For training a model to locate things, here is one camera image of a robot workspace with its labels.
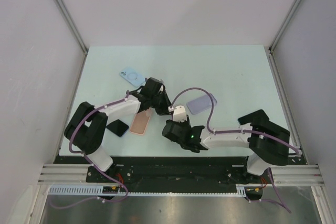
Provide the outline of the pink phone case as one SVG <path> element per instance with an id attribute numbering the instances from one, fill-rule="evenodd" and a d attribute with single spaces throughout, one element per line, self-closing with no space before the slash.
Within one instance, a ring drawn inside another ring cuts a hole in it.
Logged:
<path id="1" fill-rule="evenodd" d="M 152 115 L 152 109 L 137 113 L 130 127 L 130 132 L 136 135 L 143 135 Z"/>

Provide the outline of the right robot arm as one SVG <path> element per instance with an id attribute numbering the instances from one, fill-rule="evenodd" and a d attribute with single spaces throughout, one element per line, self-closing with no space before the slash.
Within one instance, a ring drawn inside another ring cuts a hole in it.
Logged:
<path id="1" fill-rule="evenodd" d="M 251 114 L 238 119 L 238 129 L 209 131 L 205 126 L 191 126 L 167 120 L 162 135 L 182 149 L 194 153 L 221 147 L 241 147 L 252 151 L 242 169 L 243 179 L 254 183 L 270 166 L 287 166 L 290 132 L 271 122 L 266 116 Z"/>

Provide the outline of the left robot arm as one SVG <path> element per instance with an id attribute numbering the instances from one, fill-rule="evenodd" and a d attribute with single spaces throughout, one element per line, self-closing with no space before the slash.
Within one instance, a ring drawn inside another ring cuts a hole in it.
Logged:
<path id="1" fill-rule="evenodd" d="M 98 169 L 105 182 L 115 178 L 113 159 L 102 147 L 106 126 L 122 117 L 154 109 L 158 115 L 170 115 L 171 102 L 163 81 L 150 77 L 143 86 L 127 91 L 124 98 L 101 106 L 81 103 L 68 122 L 64 137 L 69 151 L 81 154 Z"/>

